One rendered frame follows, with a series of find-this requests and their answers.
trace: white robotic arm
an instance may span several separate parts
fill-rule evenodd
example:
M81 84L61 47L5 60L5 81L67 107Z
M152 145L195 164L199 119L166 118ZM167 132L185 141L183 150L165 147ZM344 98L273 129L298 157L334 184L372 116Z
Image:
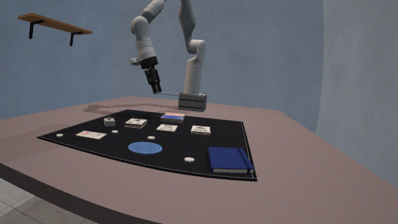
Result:
M131 59L130 63L136 66L141 65L142 69L145 69L148 83L152 86L154 94L178 95L162 92L159 74L155 69L158 61L149 37L149 23L162 11L164 5L165 0L153 0L141 15L136 17L131 23L130 31L136 37L135 45L138 51L138 58ZM206 109L207 96L206 94L199 94L199 90L206 45L203 40L192 39L192 31L195 28L196 21L190 0L181 0L178 18L184 33L186 49L188 53L196 54L195 57L187 61L184 92L179 94L178 108L204 111Z

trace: black mat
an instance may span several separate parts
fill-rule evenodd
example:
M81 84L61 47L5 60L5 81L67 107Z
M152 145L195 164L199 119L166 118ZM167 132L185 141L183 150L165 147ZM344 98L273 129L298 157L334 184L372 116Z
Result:
M182 123L165 123L161 122L162 115L162 113L124 110L37 138L157 170L207 178L257 181L255 171L253 174L216 174L210 171L209 146L242 148L254 165L243 122L185 116ZM106 117L114 118L116 127L105 127L103 119ZM125 122L131 118L146 119L148 123L142 129L124 127ZM175 132L156 130L161 124L178 125L178 128ZM210 127L211 135L191 134L193 125ZM113 134L112 130L118 130L118 133ZM107 135L101 139L76 136L82 131ZM57 137L59 133L62 133L63 137ZM155 140L149 140L148 136L154 136ZM137 154L128 149L128 146L134 142L153 142L161 145L163 149L157 154ZM185 162L186 157L194 158L194 162Z

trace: blue circular plate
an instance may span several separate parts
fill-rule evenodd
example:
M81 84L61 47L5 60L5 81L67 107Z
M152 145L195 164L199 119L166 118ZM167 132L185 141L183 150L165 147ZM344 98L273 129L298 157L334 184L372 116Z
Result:
M150 155L162 151L162 147L151 142L134 142L129 145L129 150L138 154Z

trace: wooden shelf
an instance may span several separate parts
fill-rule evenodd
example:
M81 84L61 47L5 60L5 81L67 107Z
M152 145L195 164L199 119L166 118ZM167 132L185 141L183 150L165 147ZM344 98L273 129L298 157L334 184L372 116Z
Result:
M68 23L56 21L55 19L50 19L48 17L43 17L42 15L38 15L36 13L29 13L26 15L21 15L18 17L18 19L31 23L31 29L29 32L30 39L33 37L33 25L35 25L35 24L40 24L42 26L56 28L57 30L70 32L71 33L70 45L72 45L72 43L73 43L73 35L75 35L75 34L84 35L84 34L92 34L93 33L90 30L86 30L86 29L83 29L80 27L75 27L75 26L69 25Z

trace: brown table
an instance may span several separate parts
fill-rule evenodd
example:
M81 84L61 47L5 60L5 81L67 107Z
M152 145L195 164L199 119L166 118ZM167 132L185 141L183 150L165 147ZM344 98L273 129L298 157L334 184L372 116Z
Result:
M122 97L1 120L0 178L98 223L397 222L398 189L280 111L177 108ZM125 109L243 121L258 182L164 172L37 139Z

